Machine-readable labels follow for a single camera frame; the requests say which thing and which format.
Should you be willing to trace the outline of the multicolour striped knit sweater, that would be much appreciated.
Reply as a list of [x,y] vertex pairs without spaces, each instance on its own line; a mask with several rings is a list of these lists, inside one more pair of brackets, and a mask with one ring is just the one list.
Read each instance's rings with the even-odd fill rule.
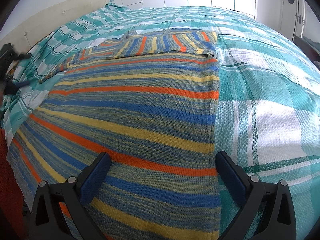
[[216,43],[212,30],[129,31],[42,77],[54,85],[8,151],[26,204],[41,180],[61,183],[106,152],[88,211],[108,238],[217,239]]

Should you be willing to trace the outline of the cream upholstered headboard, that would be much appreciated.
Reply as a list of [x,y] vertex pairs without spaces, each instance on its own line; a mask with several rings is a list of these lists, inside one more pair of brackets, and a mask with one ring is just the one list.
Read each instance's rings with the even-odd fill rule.
[[1,39],[1,46],[11,43],[20,53],[31,48],[58,27],[105,6],[109,0],[66,0],[26,19]]

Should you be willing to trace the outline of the teal white plaid bedspread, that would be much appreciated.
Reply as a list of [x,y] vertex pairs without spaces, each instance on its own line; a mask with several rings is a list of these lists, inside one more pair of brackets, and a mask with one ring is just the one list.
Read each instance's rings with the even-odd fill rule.
[[[215,155],[225,151],[249,175],[287,181],[304,239],[319,219],[319,70],[291,41],[226,9],[169,7],[131,10],[108,3],[52,31],[21,61],[13,81],[29,81],[1,101],[1,207],[21,237],[27,206],[8,159],[19,126],[47,98],[53,82],[40,79],[73,54],[120,38],[167,29],[212,30],[219,64]],[[239,210],[217,172],[219,236]]]

